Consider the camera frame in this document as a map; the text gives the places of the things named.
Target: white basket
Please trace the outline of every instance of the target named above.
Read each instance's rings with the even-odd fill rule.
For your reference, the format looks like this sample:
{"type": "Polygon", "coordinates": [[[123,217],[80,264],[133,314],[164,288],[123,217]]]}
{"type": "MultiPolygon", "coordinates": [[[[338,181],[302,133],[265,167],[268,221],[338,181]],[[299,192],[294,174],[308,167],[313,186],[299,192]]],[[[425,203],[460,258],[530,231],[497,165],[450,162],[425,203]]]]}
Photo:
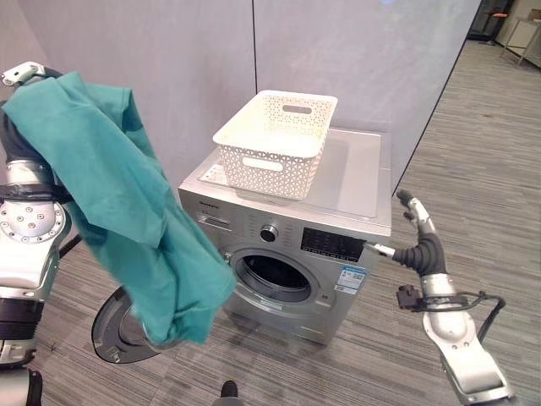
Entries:
{"type": "Polygon", "coordinates": [[[332,96],[261,91],[213,137],[229,185],[306,197],[336,103],[332,96]]]}

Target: basket handle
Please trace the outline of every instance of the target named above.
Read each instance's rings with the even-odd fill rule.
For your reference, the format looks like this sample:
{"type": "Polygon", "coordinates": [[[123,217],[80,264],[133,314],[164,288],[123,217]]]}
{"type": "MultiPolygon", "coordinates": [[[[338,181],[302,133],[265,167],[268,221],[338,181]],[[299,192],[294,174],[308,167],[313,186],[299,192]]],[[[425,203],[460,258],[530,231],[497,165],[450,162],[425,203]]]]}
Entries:
{"type": "Polygon", "coordinates": [[[281,109],[284,112],[296,112],[298,114],[312,114],[312,108],[311,107],[305,107],[305,106],[294,106],[292,104],[284,104],[281,109]]]}
{"type": "Polygon", "coordinates": [[[266,161],[264,159],[256,159],[249,156],[243,156],[243,165],[274,172],[281,172],[284,170],[284,166],[279,162],[266,161]]]}

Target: gray wall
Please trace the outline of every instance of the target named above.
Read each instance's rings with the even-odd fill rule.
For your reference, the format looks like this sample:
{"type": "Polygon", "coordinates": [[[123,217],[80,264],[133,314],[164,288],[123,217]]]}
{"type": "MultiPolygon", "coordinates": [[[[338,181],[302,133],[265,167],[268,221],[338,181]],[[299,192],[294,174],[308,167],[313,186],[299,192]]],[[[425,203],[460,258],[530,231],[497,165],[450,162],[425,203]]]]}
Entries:
{"type": "MultiPolygon", "coordinates": [[[[173,187],[255,93],[250,0],[19,4],[52,67],[134,88],[173,187]]],[[[258,89],[337,96],[333,125],[388,130],[396,186],[478,4],[254,0],[258,89]]]]}
{"type": "MultiPolygon", "coordinates": [[[[17,0],[2,0],[0,4],[0,72],[26,61],[46,63],[34,33],[28,25],[17,0]]],[[[6,100],[12,90],[0,84],[0,100],[6,100]]],[[[6,156],[0,148],[0,184],[6,182],[4,161],[6,156]]]]}
{"type": "Polygon", "coordinates": [[[255,0],[258,88],[338,97],[333,124],[387,123],[396,186],[479,0],[255,0]]]}
{"type": "Polygon", "coordinates": [[[173,187],[255,94],[249,0],[19,0],[52,68],[134,89],[173,187]]]}

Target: washing machine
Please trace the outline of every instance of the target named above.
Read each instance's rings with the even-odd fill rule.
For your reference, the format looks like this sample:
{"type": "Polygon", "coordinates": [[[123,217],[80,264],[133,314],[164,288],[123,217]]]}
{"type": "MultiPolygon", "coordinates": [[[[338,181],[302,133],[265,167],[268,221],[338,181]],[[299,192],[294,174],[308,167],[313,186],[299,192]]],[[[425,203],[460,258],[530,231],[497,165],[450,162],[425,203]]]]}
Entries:
{"type": "Polygon", "coordinates": [[[213,151],[179,186],[238,284],[225,309],[327,344],[379,260],[365,241],[391,236],[390,141],[330,129],[301,201],[227,185],[213,151]]]}

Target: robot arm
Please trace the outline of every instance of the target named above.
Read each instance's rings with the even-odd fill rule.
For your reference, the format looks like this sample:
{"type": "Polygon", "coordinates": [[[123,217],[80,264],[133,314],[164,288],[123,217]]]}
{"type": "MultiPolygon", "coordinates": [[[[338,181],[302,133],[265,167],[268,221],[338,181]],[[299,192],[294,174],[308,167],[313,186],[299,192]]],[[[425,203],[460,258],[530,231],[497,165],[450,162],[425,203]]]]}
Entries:
{"type": "MultiPolygon", "coordinates": [[[[3,75],[5,85],[58,76],[37,63],[3,75]]],[[[70,199],[51,168],[0,110],[8,184],[0,186],[0,398],[6,406],[41,404],[41,375],[28,370],[35,331],[57,273],[59,246],[71,227],[70,199]]]]}
{"type": "Polygon", "coordinates": [[[516,404],[514,392],[492,356],[481,345],[489,323],[505,305],[501,298],[480,293],[469,304],[466,293],[457,293],[445,269],[445,254],[430,215],[409,192],[397,194],[408,211],[404,216],[418,230],[418,245],[395,250],[382,244],[365,247],[414,269],[421,282],[423,297],[408,285],[397,292],[403,309],[422,311],[423,328],[440,350],[441,362],[459,401],[464,405],[516,404]],[[499,299],[489,319],[476,334],[472,317],[465,311],[484,299],[499,299]]]}

